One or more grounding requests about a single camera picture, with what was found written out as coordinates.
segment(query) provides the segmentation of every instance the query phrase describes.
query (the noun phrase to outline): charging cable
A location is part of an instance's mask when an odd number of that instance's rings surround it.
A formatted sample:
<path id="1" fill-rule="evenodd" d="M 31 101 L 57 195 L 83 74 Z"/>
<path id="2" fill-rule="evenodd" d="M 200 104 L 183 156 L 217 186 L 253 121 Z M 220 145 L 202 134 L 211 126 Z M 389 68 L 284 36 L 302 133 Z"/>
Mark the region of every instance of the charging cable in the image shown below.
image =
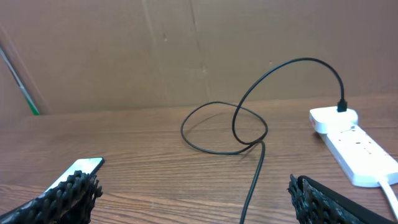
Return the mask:
<path id="1" fill-rule="evenodd" d="M 301 61 L 317 62 L 317 63 L 320 63 L 320 64 L 326 66 L 327 68 L 329 68 L 329 70 L 334 74 L 334 76 L 336 77 L 336 79 L 337 79 L 337 81 L 338 81 L 338 83 L 339 83 L 339 85 L 340 85 L 340 96 L 341 96 L 341 98 L 340 98 L 340 101 L 339 101 L 338 104 L 337 104 L 337 111 L 338 111 L 338 112 L 345 112 L 345 111 L 347 110 L 347 102 L 346 102 L 345 99 L 344 99 L 344 87 L 343 87 L 343 82 L 341 81 L 341 78 L 340 78 L 340 76 L 337 74 L 336 70 L 335 70 L 332 66 L 328 65 L 328 64 L 327 64 L 326 62 L 324 62 L 324 61 L 321 61 L 321 60 L 316 59 L 316 58 L 304 57 L 304 58 L 296 58 L 296 59 L 293 59 L 293 60 L 289 60 L 288 62 L 282 63 L 282 64 L 280 64 L 280 65 L 274 67 L 273 69 L 269 70 L 267 73 L 263 74 L 263 76 L 260 77 L 260 78 L 249 88 L 249 90 L 244 94 L 244 96 L 242 97 L 242 99 L 241 99 L 241 101 L 239 102 L 238 105 L 234 105 L 234 104 L 231 104 L 231 103 L 225 103 L 225 102 L 221 102 L 221 101 L 205 103 L 204 105 L 201 105 L 201 106 L 199 106 L 197 109 L 193 110 L 193 111 L 184 119 L 184 121 L 183 121 L 182 124 L 181 124 L 180 132 L 181 132 L 181 136 L 182 136 L 182 138 L 184 139 L 184 141 L 185 141 L 188 145 L 190 145 L 191 147 L 193 147 L 193 148 L 195 148 L 195 149 L 198 149 L 199 151 L 202 151 L 202 152 L 207 152 L 207 153 L 211 153 L 211 154 L 218 154 L 218 155 L 237 155 L 237 154 L 240 154 L 240 153 L 242 153 L 242 152 L 244 152 L 244 151 L 247 151 L 248 149 L 252 148 L 252 147 L 255 146 L 256 144 L 261 144 L 261 155 L 260 155 L 259 163 L 258 163 L 257 169 L 256 169 L 256 171 L 255 171 L 255 173 L 254 173 L 253 181 L 252 181 L 251 186 L 250 186 L 250 188 L 249 188 L 248 196 L 246 197 L 245 203 L 244 203 L 244 205 L 243 205 L 242 214 L 241 214 L 241 219 L 240 219 L 240 224 L 243 224 L 243 223 L 244 223 L 244 219 L 245 219 L 245 217 L 246 217 L 246 212 L 247 212 L 247 210 L 248 210 L 248 206 L 249 206 L 249 203 L 250 203 L 250 199 L 251 199 L 251 197 L 252 197 L 252 195 L 253 195 L 254 188 L 256 187 L 256 184 L 257 184 L 257 180 L 258 180 L 258 178 L 259 178 L 259 174 L 260 174 L 260 170 L 261 170 L 262 163 L 264 162 L 264 157 L 265 157 L 265 154 L 266 154 L 266 144 L 264 143 L 263 139 L 265 138 L 265 136 L 266 136 L 267 133 L 268 133 L 268 125 L 267 125 L 266 121 L 265 121 L 261 116 L 259 116 L 258 114 L 256 114 L 255 112 L 253 112 L 253 111 L 251 111 L 251 110 L 249 110 L 249 109 L 243 108 L 243 107 L 242 107 L 242 104 L 243 104 L 243 102 L 245 101 L 245 99 L 248 97 L 248 95 L 250 94 L 250 92 L 252 92 L 252 90 L 253 90 L 261 81 L 263 81 L 263 79 L 265 79 L 268 75 L 270 75 L 270 74 L 273 73 L 274 71 L 276 71 L 276 70 L 278 70 L 278 69 L 280 69 L 280 68 L 282 68 L 282 67 L 284 67 L 284 66 L 286 66 L 286 65 L 289 65 L 289 64 L 294 63 L 294 62 L 301 62 Z M 192 142 L 190 142 L 190 141 L 187 139 L 187 137 L 185 136 L 185 133 L 184 133 L 183 129 L 184 129 L 184 125 L 185 125 L 185 123 L 187 122 L 188 118 L 191 117 L 191 115 L 192 115 L 194 112 L 198 111 L 200 108 L 202 108 L 202 107 L 204 107 L 204 106 L 216 104 L 216 103 L 220 103 L 220 104 L 224 104 L 224 105 L 229 105 L 229 106 L 234 106 L 234 107 L 236 107 L 234 116 L 233 116 L 233 118 L 232 118 L 232 132 L 233 132 L 233 135 L 234 135 L 235 139 L 236 139 L 238 142 L 240 142 L 240 143 L 243 144 L 243 145 L 247 145 L 244 149 L 241 149 L 241 150 L 238 150 L 238 151 L 233 151 L 233 152 L 218 152 L 218 151 L 212 151 L 212 150 L 204 149 L 204 148 L 201 148 L 201 147 L 198 147 L 198 146 L 194 145 L 194 144 L 193 144 Z M 264 133 L 263 133 L 260 137 L 258 137 L 256 140 L 254 140 L 254 141 L 251 141 L 251 142 L 244 142 L 244 141 L 240 140 L 240 138 L 239 138 L 238 135 L 236 134 L 236 131 L 235 131 L 235 121 L 236 121 L 236 117 L 237 117 L 238 112 L 239 112 L 240 109 L 244 109 L 244 110 L 250 112 L 251 114 L 253 114 L 254 116 L 258 117 L 258 118 L 260 119 L 260 121 L 263 123 L 263 125 L 265 126 L 265 128 L 266 128 L 266 130 L 264 131 Z"/>

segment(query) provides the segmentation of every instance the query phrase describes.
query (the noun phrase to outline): smartphone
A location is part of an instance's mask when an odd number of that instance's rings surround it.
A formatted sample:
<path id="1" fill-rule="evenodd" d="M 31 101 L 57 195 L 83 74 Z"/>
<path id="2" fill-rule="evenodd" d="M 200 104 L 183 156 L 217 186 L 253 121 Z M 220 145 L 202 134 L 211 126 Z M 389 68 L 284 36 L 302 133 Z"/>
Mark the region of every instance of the smartphone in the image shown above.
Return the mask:
<path id="1" fill-rule="evenodd" d="M 76 160 L 45 192 L 58 186 L 60 182 L 66 181 L 68 176 L 73 175 L 76 170 L 81 170 L 89 175 L 95 174 L 104 162 L 102 157 Z"/>

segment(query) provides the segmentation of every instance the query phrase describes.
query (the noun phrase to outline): cardboard wall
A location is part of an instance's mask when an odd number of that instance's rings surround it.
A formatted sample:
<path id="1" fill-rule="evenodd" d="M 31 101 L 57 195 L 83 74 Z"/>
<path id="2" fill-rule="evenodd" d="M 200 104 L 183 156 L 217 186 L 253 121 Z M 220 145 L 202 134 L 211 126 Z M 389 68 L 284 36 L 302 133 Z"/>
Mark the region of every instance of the cardboard wall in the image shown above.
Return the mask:
<path id="1" fill-rule="evenodd" d="M 32 111 L 7 64 L 0 57 L 0 125 L 25 116 L 32 116 Z"/>
<path id="2" fill-rule="evenodd" d="M 3 0 L 0 42 L 44 114 L 239 101 L 317 57 L 349 96 L 398 91 L 398 2 Z M 338 97 L 301 62 L 249 100 Z"/>

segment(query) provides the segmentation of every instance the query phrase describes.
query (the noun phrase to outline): wood grain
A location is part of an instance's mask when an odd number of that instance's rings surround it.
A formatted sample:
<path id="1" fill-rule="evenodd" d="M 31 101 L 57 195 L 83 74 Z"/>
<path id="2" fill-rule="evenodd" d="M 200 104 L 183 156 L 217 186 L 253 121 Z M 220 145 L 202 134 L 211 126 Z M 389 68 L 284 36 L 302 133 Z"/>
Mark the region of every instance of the wood grain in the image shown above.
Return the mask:
<path id="1" fill-rule="evenodd" d="M 348 102 L 359 113 L 361 127 L 398 159 L 398 95 Z M 335 103 L 336 98 L 246 103 L 269 124 L 266 159 L 246 223 L 297 223 L 286 191 L 289 174 L 307 175 L 393 219 L 382 191 L 352 186 L 309 125 L 309 109 Z M 193 150 L 179 133 L 192 109 L 36 116 L 2 126 L 0 212 L 38 196 L 76 159 L 103 156 L 98 178 L 104 195 L 92 223 L 238 223 L 260 150 L 237 156 Z M 227 106 L 203 108 L 188 121 L 188 137 L 209 149 L 239 149 L 232 115 Z M 247 113 L 239 115 L 237 127 L 246 140 L 264 129 Z"/>

